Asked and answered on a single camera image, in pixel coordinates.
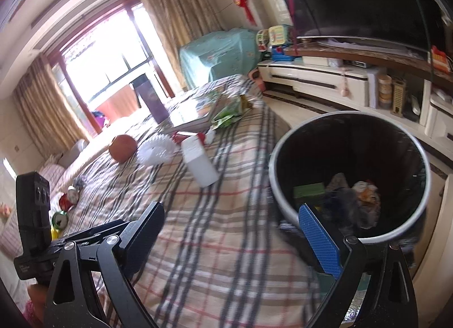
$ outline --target orange ball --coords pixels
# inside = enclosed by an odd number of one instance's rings
[[[118,163],[124,163],[137,151],[137,142],[132,136],[122,134],[113,138],[109,153]]]

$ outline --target tiled floor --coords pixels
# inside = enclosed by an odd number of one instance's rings
[[[335,108],[322,105],[317,102],[312,102],[307,99],[298,99],[294,96],[275,92],[266,91],[264,95],[264,101],[269,107],[282,117],[291,127],[296,127],[303,121],[308,120],[312,117],[318,116],[322,113],[337,111]],[[415,261],[419,265],[420,261],[426,252],[428,244],[431,240],[438,215],[442,198],[440,193],[445,185],[446,176],[449,173],[453,173],[453,170],[449,168],[442,161],[436,157],[428,154],[428,158],[432,165],[437,169],[435,172],[431,171],[432,182],[431,182],[431,194],[427,204],[427,215],[425,221],[425,227],[422,237],[415,248]]]

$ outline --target purple bottle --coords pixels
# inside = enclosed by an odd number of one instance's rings
[[[159,99],[150,80],[146,77],[146,74],[142,74],[135,78],[131,81],[131,84],[134,87],[135,93],[143,99],[143,102],[145,102],[151,115],[158,124],[170,116],[164,104]]]

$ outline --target television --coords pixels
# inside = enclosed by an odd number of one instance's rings
[[[285,0],[289,9],[289,0]],[[391,42],[420,51],[445,51],[442,12],[435,0],[293,0],[298,38]]]

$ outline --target black trash bin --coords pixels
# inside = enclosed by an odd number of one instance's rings
[[[360,230],[363,244],[400,238],[424,212],[430,167],[420,143],[406,130],[362,112],[334,112],[304,122],[277,144],[270,183],[286,218],[299,227],[293,188],[323,182],[343,172],[352,186],[372,181],[381,197],[376,227]]]

